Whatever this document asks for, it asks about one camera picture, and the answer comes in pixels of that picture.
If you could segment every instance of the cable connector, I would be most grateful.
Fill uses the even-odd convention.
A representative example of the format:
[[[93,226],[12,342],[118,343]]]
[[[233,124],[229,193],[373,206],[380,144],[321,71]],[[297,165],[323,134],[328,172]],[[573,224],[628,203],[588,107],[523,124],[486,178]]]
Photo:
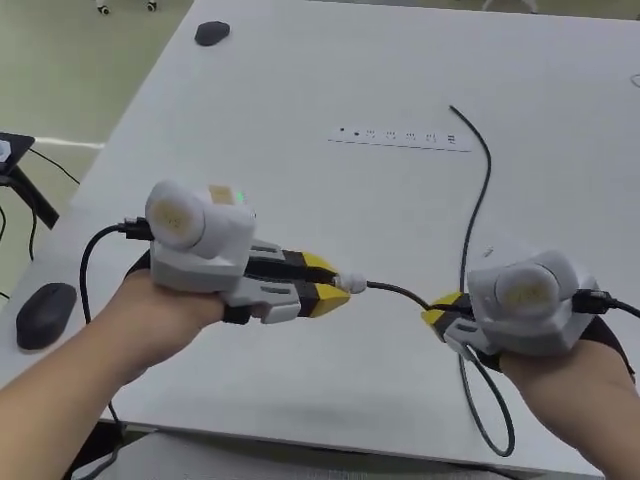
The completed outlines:
[[[151,233],[149,222],[144,217],[125,218],[123,223],[119,223],[120,231],[123,232],[130,240],[146,240],[153,241],[154,236]]]
[[[358,294],[367,289],[367,279],[359,273],[339,273],[334,277],[333,285],[343,292]]]
[[[571,299],[575,313],[603,315],[614,308],[614,299],[609,292],[601,290],[578,290]]]

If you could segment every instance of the black cable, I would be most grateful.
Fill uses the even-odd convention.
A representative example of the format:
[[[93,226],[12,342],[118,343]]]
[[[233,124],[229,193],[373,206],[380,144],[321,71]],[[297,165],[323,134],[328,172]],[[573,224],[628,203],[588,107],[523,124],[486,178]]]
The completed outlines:
[[[630,313],[634,317],[640,318],[640,310],[636,307],[629,305],[628,303],[621,302],[620,300],[616,300],[615,298],[611,299],[610,302],[611,308],[617,308],[618,310],[623,310],[627,313]]]
[[[29,149],[30,152],[35,153],[36,155],[38,155],[40,158],[42,158],[43,160],[46,160],[47,162],[49,162],[51,165],[55,166],[58,170],[60,170],[62,173],[64,173],[67,177],[69,177],[73,182],[75,182],[76,185],[80,185],[80,182],[78,181],[78,179],[76,177],[74,177],[73,175],[71,175],[66,168],[64,168],[62,165],[60,165],[58,162],[55,162],[53,160],[51,160],[49,157],[47,157],[46,155],[41,154],[40,152],[38,152],[37,150],[30,148]]]
[[[38,227],[38,217],[36,216],[36,201],[31,195],[31,192],[27,190],[21,183],[16,182],[11,177],[0,177],[1,185],[10,186],[14,190],[19,190],[22,195],[27,199],[27,204],[31,209],[31,233],[29,234],[29,258],[33,261],[33,243],[36,238],[36,228]]]
[[[391,285],[390,283],[380,283],[380,282],[367,282],[367,288],[375,288],[377,290],[386,290],[387,292],[399,293],[414,302],[416,302],[423,310],[431,310],[431,305],[425,302],[418,295],[413,293],[406,288],[398,287],[396,285]]]
[[[471,243],[471,234],[473,233],[473,227],[475,226],[476,219],[478,217],[478,212],[480,212],[480,207],[482,206],[482,203],[484,202],[484,198],[487,195],[487,189],[489,188],[489,181],[491,180],[493,161],[491,157],[491,151],[489,150],[489,146],[487,145],[487,142],[484,140],[484,137],[480,134],[478,129],[475,127],[475,125],[473,125],[469,121],[469,119],[467,119],[467,117],[465,117],[464,114],[453,105],[451,105],[449,108],[453,113],[457,115],[457,117],[460,120],[464,122],[464,124],[476,136],[476,138],[482,145],[482,149],[484,150],[484,154],[487,159],[487,168],[485,171],[484,181],[482,182],[482,188],[480,189],[478,200],[476,201],[475,207],[473,208],[473,212],[471,213],[471,218],[469,219],[469,224],[467,225],[467,231],[464,236],[464,243],[462,244],[462,256],[460,258],[460,272],[458,277],[458,288],[462,293],[464,292],[464,284],[465,284],[464,280],[467,274],[467,259],[469,256],[469,244]],[[474,359],[472,363],[474,364],[478,372],[480,372],[480,375],[482,375],[484,380],[487,382],[487,385],[491,389],[491,392],[496,397],[496,400],[500,405],[500,410],[502,411],[502,416],[504,417],[504,422],[505,422],[505,425],[507,426],[507,437],[508,437],[507,448],[505,448],[504,450],[501,450],[500,448],[498,448],[498,446],[493,442],[493,440],[489,436],[489,433],[487,432],[484,424],[482,423],[482,419],[478,414],[478,409],[473,400],[473,395],[471,394],[471,388],[469,387],[469,378],[467,376],[467,368],[464,362],[464,358],[462,357],[462,355],[459,355],[458,370],[460,371],[462,388],[464,389],[464,395],[467,399],[467,404],[469,405],[469,409],[471,410],[471,415],[473,416],[473,420],[476,423],[478,430],[480,431],[480,435],[482,436],[484,441],[487,443],[489,448],[493,450],[493,452],[496,455],[499,455],[501,457],[508,457],[513,453],[513,450],[515,449],[515,446],[516,446],[515,429],[513,427],[513,420],[511,418],[511,413],[509,412],[509,408],[507,407],[507,404],[505,403],[504,398],[500,393],[500,390],[498,389],[497,385],[495,384],[495,382],[493,381],[493,379],[491,378],[487,370],[480,363],[480,361],[475,357],[475,355],[472,354],[471,357]]]
[[[104,237],[113,232],[123,232],[124,229],[122,225],[111,225],[110,227],[103,228],[98,233],[96,233],[87,246],[84,249],[82,254],[82,260],[80,261],[80,301],[82,303],[82,312],[84,313],[84,321],[87,325],[91,323],[91,308],[89,306],[89,293],[87,289],[87,269],[89,268],[89,259],[91,258],[91,253],[93,249],[96,247],[98,242],[102,240]],[[111,456],[104,463],[101,463],[96,469],[86,475],[85,477],[79,480],[94,480],[96,479],[102,472],[104,472],[108,467],[113,465],[118,459],[118,453],[124,444],[124,425],[118,414],[116,413],[115,408],[113,407],[113,403],[109,402],[108,404],[109,412],[113,417],[113,422],[115,423],[118,431],[120,433],[120,442],[115,446],[113,452],[111,452]]]
[[[0,229],[0,242],[4,237],[4,231],[7,229],[7,214],[4,212],[4,208],[0,206],[0,216],[2,217],[2,229]]]
[[[427,302],[425,302],[422,298],[420,298],[418,295],[416,295],[412,291],[407,290],[406,288],[398,287],[397,285],[392,285],[392,284],[389,284],[389,283],[380,283],[380,282],[367,282],[367,288],[373,288],[373,289],[377,289],[377,290],[385,290],[385,291],[388,291],[388,292],[398,293],[398,294],[400,294],[400,295],[402,295],[402,296],[404,296],[406,298],[409,298],[409,299],[413,300],[415,303],[420,305],[420,307],[425,311],[429,311],[429,310],[443,310],[443,311],[450,310],[450,311],[455,311],[456,313],[460,313],[460,311],[459,311],[460,309],[458,309],[458,308],[456,308],[456,307],[454,307],[452,305],[440,305],[440,304],[429,305]],[[509,456],[513,452],[513,446],[515,445],[515,431],[514,431],[514,428],[513,428],[513,422],[511,421],[511,416],[509,414],[509,409],[507,407],[507,404],[504,401],[504,398],[500,394],[500,390],[498,390],[497,385],[495,384],[493,379],[489,376],[489,373],[487,372],[487,370],[480,363],[480,361],[475,357],[475,355],[473,355],[473,353],[471,353],[470,356],[473,358],[472,363],[478,369],[478,371],[480,372],[480,375],[482,375],[482,378],[487,382],[487,385],[491,389],[491,392],[496,397],[496,400],[498,401],[498,404],[500,405],[500,409],[502,410],[502,413],[503,413],[503,415],[505,417],[505,423],[507,424],[507,432],[509,434],[509,447],[507,447],[507,450],[505,450],[503,452],[500,449],[498,449],[498,447],[496,447],[496,445],[493,443],[491,438],[488,436],[488,434],[487,434],[487,432],[486,432],[486,430],[484,428],[484,425],[482,424],[482,421],[480,420],[480,416],[478,414],[478,410],[476,408],[476,405],[473,402],[473,399],[471,397],[471,391],[470,391],[470,388],[469,388],[469,380],[467,378],[466,369],[465,369],[464,375],[462,376],[462,383],[463,383],[463,387],[464,387],[464,391],[465,391],[465,396],[467,397],[467,403],[469,403],[469,409],[471,410],[471,414],[473,415],[474,420],[477,419],[476,420],[476,425],[478,425],[478,428],[480,429],[480,434],[482,435],[484,440],[487,442],[489,447],[495,453],[497,453],[500,456]],[[512,480],[520,480],[518,477],[514,477],[514,476],[512,476],[512,475],[510,475],[508,473],[505,473],[505,472],[501,472],[500,470],[498,470],[496,468],[493,468],[493,467],[491,467],[489,465],[467,466],[467,465],[457,464],[457,463],[449,463],[449,465],[455,466],[457,468],[462,468],[462,469],[466,468],[468,470],[495,473],[497,475],[502,475],[503,477],[509,478],[509,479],[512,479]]]
[[[487,168],[486,168],[486,173],[485,173],[485,177],[484,177],[484,182],[482,183],[482,189],[480,190],[480,194],[478,195],[478,200],[476,201],[476,204],[474,206],[473,212],[471,214],[471,218],[469,219],[469,223],[467,225],[467,231],[465,233],[464,242],[463,242],[463,245],[462,245],[462,255],[461,255],[461,259],[460,259],[460,272],[459,272],[459,278],[458,278],[458,288],[459,288],[461,293],[464,293],[465,277],[466,277],[466,270],[467,270],[467,259],[468,259],[468,256],[469,256],[469,244],[471,243],[471,235],[473,233],[473,228],[475,226],[476,219],[478,217],[478,213],[480,212],[480,207],[482,206],[482,203],[484,202],[484,198],[485,198],[485,196],[487,194],[487,189],[489,188],[489,181],[491,179],[491,172],[492,172],[493,164],[492,164],[492,157],[491,157],[491,152],[489,150],[489,147],[487,146],[487,143],[485,142],[484,138],[482,137],[482,135],[480,134],[478,129],[456,107],[451,105],[449,108],[474,133],[474,135],[476,136],[478,141],[482,144],[482,148],[484,150],[484,153],[485,153],[485,156],[486,156],[486,159],[487,159]],[[390,292],[398,293],[400,295],[403,295],[403,296],[413,300],[418,305],[420,305],[421,308],[423,308],[424,310],[427,310],[427,311],[428,310],[436,310],[437,309],[437,310],[457,311],[458,313],[461,313],[459,308],[452,307],[450,305],[449,306],[447,306],[447,305],[429,305],[427,302],[425,302],[422,298],[420,298],[415,293],[413,293],[413,292],[411,292],[409,290],[406,290],[404,288],[398,287],[396,285],[390,285],[390,284],[378,283],[378,282],[367,282],[367,287],[376,288],[376,289],[379,289],[379,290],[387,290],[387,291],[390,291]],[[508,436],[507,448],[504,449],[504,450],[501,450],[500,448],[498,448],[496,446],[496,444],[493,442],[493,440],[491,439],[491,437],[489,436],[484,424],[482,423],[482,419],[480,418],[480,415],[478,413],[478,409],[477,409],[477,407],[475,405],[475,402],[473,401],[473,395],[471,394],[471,388],[469,386],[469,379],[468,379],[468,375],[467,375],[466,365],[464,363],[464,358],[462,357],[462,355],[458,355],[458,366],[459,366],[459,371],[460,371],[460,378],[462,380],[462,387],[464,389],[464,394],[465,394],[465,397],[467,399],[467,404],[469,405],[469,409],[471,410],[471,415],[473,416],[473,420],[474,420],[476,426],[478,427],[478,430],[480,431],[480,435],[482,436],[484,441],[487,443],[489,448],[491,448],[491,450],[496,455],[499,455],[501,457],[508,457],[513,453],[513,451],[515,449],[515,428],[513,426],[513,420],[511,418],[511,414],[509,412],[509,408],[507,407],[507,404],[506,404],[506,402],[504,400],[504,397],[500,393],[500,390],[498,389],[497,385],[495,384],[495,382],[493,381],[493,379],[491,378],[491,376],[487,372],[486,368],[482,365],[482,363],[480,363],[480,361],[476,358],[476,356],[469,350],[468,346],[465,346],[465,348],[469,351],[470,358],[473,359],[471,362],[473,363],[473,365],[476,367],[476,369],[478,370],[478,372],[480,373],[482,378],[485,380],[485,382],[489,386],[489,389],[491,390],[491,392],[495,396],[496,401],[498,402],[498,405],[500,406],[500,410],[502,411],[502,415],[504,417],[505,425],[507,427],[507,436]],[[499,475],[504,476],[505,478],[514,478],[514,479],[517,478],[517,477],[510,476],[509,474],[505,474],[503,472],[500,472],[499,470],[496,470],[493,467],[489,467],[489,466],[485,466],[485,465],[482,465],[482,466],[479,465],[477,467],[477,470],[487,471],[487,472],[491,472],[491,473],[497,473]]]
[[[0,217],[2,217],[2,228],[0,228],[0,242],[2,242],[4,231],[7,229],[7,214],[4,212],[4,208],[2,208],[2,206],[0,206]],[[9,300],[9,295],[4,292],[0,292],[0,297],[4,297]]]

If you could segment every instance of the wrist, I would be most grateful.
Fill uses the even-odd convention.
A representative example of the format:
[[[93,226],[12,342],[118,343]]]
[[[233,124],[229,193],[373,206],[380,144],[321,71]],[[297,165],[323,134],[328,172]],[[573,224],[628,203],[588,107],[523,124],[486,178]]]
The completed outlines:
[[[126,385],[147,368],[145,349],[138,341],[143,337],[142,332],[137,332],[134,324],[125,328],[126,325],[120,323],[125,322],[113,322],[100,314],[82,332],[96,357],[102,359],[113,374],[118,387]]]

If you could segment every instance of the black plug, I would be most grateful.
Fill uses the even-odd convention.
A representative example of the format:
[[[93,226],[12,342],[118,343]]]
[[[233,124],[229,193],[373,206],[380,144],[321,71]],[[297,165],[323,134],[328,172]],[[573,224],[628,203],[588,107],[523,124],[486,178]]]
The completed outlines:
[[[574,312],[593,315],[603,315],[614,306],[609,292],[601,290],[578,290],[571,301]]]
[[[124,222],[118,226],[128,239],[146,240],[148,242],[154,239],[149,222],[144,217],[125,218]]]

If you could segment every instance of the power strip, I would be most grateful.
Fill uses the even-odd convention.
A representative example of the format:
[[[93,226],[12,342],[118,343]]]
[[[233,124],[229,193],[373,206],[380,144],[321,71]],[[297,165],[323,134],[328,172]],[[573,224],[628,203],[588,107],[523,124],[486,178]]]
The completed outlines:
[[[384,147],[419,148],[470,152],[473,138],[459,133],[442,131],[400,131],[384,128],[336,128],[329,136],[330,142],[377,145]]]

